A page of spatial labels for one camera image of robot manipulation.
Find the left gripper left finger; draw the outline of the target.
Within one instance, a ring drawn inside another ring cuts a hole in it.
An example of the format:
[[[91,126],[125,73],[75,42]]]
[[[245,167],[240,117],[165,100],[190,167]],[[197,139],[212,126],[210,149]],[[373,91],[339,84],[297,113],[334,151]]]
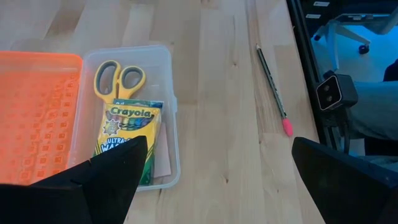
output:
[[[0,224],[123,224],[147,152],[138,136],[34,184],[0,184]]]

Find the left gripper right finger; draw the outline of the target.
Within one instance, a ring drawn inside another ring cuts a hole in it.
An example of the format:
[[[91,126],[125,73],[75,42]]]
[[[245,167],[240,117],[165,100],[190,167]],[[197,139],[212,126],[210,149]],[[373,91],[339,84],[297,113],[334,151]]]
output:
[[[326,224],[398,224],[398,172],[303,137],[292,157]]]

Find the yellow green crayon box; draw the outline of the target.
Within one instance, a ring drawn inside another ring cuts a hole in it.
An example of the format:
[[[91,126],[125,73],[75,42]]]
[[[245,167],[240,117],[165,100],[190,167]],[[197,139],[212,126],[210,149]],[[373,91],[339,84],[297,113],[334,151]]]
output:
[[[104,107],[94,156],[137,136],[147,139],[146,162],[140,185],[152,185],[155,171],[155,148],[162,123],[162,101],[115,99]]]

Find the yellow grey scissors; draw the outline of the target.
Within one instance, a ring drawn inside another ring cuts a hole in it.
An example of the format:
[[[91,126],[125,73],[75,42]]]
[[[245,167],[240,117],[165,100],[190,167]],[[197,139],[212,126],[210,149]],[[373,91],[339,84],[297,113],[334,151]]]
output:
[[[104,71],[108,67],[114,67],[114,72],[112,74],[112,78],[110,81],[109,92],[105,93],[101,91],[101,78],[104,75]],[[131,72],[137,73],[140,76],[139,81],[129,87],[127,86],[127,75]],[[135,92],[140,90],[145,82],[146,82],[146,73],[145,71],[135,65],[130,65],[125,68],[122,68],[121,64],[115,60],[107,60],[104,61],[96,70],[95,78],[94,78],[94,91],[96,96],[101,98],[105,103],[112,103],[114,99],[129,99]]]

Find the black pencil pink eraser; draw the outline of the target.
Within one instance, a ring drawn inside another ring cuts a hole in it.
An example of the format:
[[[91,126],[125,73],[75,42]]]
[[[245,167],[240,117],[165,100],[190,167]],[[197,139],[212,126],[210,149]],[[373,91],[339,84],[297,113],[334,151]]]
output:
[[[278,110],[279,110],[279,113],[280,113],[280,117],[281,117],[281,120],[282,120],[282,127],[284,129],[284,132],[286,133],[286,135],[288,137],[292,137],[293,134],[294,134],[292,123],[290,122],[290,120],[287,117],[287,113],[285,112],[285,108],[284,108],[284,106],[282,104],[282,100],[281,100],[281,98],[279,96],[279,92],[278,92],[278,90],[276,88],[275,82],[273,80],[273,77],[271,75],[271,72],[269,70],[269,67],[267,65],[267,62],[266,62],[265,57],[264,57],[264,54],[263,54],[262,49],[259,46],[259,44],[256,44],[256,52],[257,52],[257,55],[258,55],[259,60],[261,62],[261,65],[263,67],[263,70],[264,70],[264,73],[266,75],[266,78],[267,78],[267,80],[269,82],[269,86],[271,88],[271,91],[272,91],[272,93],[274,95],[275,102],[276,102],[276,105],[278,107]]]

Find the person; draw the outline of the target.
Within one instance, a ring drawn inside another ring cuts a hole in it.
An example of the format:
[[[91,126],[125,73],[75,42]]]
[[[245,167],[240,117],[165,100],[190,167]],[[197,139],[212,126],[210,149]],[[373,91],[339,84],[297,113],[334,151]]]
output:
[[[365,158],[398,164],[398,59],[381,82],[355,82],[358,102],[351,108],[355,135],[364,139]]]

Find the orange perforated box lid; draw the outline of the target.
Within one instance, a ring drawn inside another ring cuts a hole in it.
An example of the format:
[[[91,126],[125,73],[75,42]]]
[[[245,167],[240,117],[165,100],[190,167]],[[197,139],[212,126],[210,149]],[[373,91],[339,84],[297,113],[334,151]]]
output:
[[[0,184],[66,169],[82,64],[75,54],[0,51]]]

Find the clear plastic pencil box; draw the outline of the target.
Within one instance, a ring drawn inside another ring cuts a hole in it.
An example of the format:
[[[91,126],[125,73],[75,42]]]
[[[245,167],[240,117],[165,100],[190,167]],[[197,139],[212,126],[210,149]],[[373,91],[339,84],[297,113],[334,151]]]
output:
[[[134,95],[138,100],[163,102],[162,124],[155,151],[155,177],[152,184],[138,187],[139,191],[167,189],[174,186],[181,173],[178,151],[176,113],[177,98],[174,95],[172,56],[164,45],[98,49],[83,57],[80,87],[76,104],[76,116],[67,167],[73,167],[89,159],[95,149],[95,139],[100,129],[104,103],[95,95],[94,79],[97,67],[105,60],[114,59],[123,67],[141,67],[148,81]]]

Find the white office chair base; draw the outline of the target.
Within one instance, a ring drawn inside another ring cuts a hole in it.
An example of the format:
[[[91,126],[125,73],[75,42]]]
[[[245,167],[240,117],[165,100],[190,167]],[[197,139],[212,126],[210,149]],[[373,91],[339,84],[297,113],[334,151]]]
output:
[[[377,35],[387,34],[398,25],[398,9],[390,14],[348,14],[344,13],[321,26],[315,33],[314,39],[326,40],[327,50],[330,55],[332,70],[340,69],[338,58],[337,35],[355,40],[361,45],[358,47],[359,54],[367,54],[371,41],[367,38],[347,29],[344,24],[359,24]]]

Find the black aluminium table frame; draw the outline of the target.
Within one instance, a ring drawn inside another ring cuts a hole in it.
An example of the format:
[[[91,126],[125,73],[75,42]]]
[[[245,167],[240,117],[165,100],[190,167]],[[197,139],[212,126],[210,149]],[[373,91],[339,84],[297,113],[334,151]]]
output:
[[[324,125],[323,117],[321,115],[316,97],[315,89],[318,86],[320,78],[318,76],[317,63],[313,56],[312,45],[310,43],[305,19],[301,9],[301,3],[300,0],[286,0],[286,2],[290,14],[290,20],[293,26],[295,41],[302,65],[310,104],[312,107],[318,138],[320,143],[326,146],[331,146],[329,132],[327,127]]]

